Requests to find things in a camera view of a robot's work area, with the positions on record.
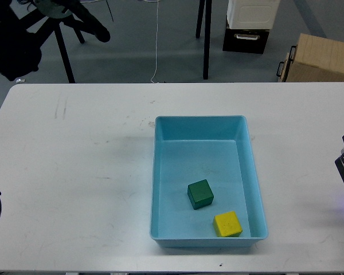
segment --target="floor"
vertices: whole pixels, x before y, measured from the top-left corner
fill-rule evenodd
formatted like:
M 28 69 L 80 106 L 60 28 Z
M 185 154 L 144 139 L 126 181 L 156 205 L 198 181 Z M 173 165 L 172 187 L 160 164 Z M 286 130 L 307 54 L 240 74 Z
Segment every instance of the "floor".
M 264 54 L 223 52 L 228 0 L 213 1 L 209 79 L 203 80 L 204 35 L 195 38 L 197 0 L 109 3 L 114 21 L 105 1 L 84 5 L 110 31 L 110 42 L 84 34 L 86 43 L 80 44 L 72 29 L 61 27 L 77 83 L 277 82 L 278 63 L 300 33 L 344 42 L 344 0 L 283 0 Z M 28 13 L 27 5 L 16 0 L 11 7 L 19 18 Z M 40 24 L 30 31 L 35 32 Z M 39 70 L 21 79 L 25 83 L 67 83 L 54 34 L 41 50 Z M 0 75 L 0 107 L 13 85 L 21 84 Z

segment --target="white cable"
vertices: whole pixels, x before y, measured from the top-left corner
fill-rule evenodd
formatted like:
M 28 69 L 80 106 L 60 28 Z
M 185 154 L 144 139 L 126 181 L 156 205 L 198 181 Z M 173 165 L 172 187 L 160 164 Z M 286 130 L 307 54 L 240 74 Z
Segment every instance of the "white cable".
M 160 0 L 144 0 L 146 2 L 156 2 L 157 3 L 157 31 L 155 34 L 155 71 L 154 74 L 152 76 L 152 78 L 150 79 L 150 82 L 154 83 L 153 78 L 155 77 L 155 74 L 157 73 L 157 49 L 158 49 L 158 10 L 159 10 L 159 1 Z

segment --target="wooden box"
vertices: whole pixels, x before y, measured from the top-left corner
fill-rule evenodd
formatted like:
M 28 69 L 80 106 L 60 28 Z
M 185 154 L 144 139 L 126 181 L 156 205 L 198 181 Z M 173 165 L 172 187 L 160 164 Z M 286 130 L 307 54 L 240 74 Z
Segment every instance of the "wooden box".
M 301 34 L 279 81 L 344 82 L 344 42 Z

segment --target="black drawer unit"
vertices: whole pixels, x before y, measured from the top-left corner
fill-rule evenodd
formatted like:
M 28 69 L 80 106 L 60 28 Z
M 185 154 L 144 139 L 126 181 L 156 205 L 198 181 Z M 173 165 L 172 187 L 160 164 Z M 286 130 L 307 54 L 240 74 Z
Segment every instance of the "black drawer unit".
M 268 37 L 269 30 L 234 30 L 226 27 L 223 50 L 263 54 Z

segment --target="chair leg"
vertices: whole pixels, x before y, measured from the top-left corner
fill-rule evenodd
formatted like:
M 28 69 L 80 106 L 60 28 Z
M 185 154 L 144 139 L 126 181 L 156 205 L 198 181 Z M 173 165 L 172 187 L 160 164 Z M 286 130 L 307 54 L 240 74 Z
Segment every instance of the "chair leg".
M 108 0 L 105 0 L 105 2 L 107 3 L 108 10 L 110 11 L 110 15 L 111 15 L 112 21 L 114 22 L 114 17 L 112 16 L 110 4 L 108 4 Z
M 73 20 L 75 20 L 74 15 L 70 15 L 69 17 L 71 17 Z M 74 29 L 74 32 L 75 32 L 76 37 L 78 38 L 79 42 L 80 42 L 81 44 L 84 44 L 84 43 L 85 43 L 85 39 L 84 39 L 84 37 L 83 37 L 81 31 L 78 30 L 78 29 L 76 29 L 76 28 L 73 28 L 73 29 Z
M 210 25 L 212 23 L 212 0 L 206 0 L 205 7 L 205 37 L 204 37 L 204 68 L 202 78 L 208 79 L 209 51 L 210 51 Z
M 200 32 L 201 32 L 201 25 L 202 25 L 202 16 L 204 14 L 204 4 L 205 0 L 200 0 L 199 2 L 199 12 L 197 14 L 197 23 L 196 23 L 196 38 L 200 38 Z
M 67 49 L 65 47 L 64 38 L 62 37 L 60 25 L 57 25 L 55 27 L 54 32 L 55 32 L 58 48 L 59 48 L 60 53 L 61 53 L 62 61 L 63 61 L 64 66 L 65 66 L 65 71 L 66 71 L 67 76 L 68 76 L 69 83 L 75 83 L 73 71 L 71 69 L 70 60 L 69 60 L 69 56 L 67 53 Z

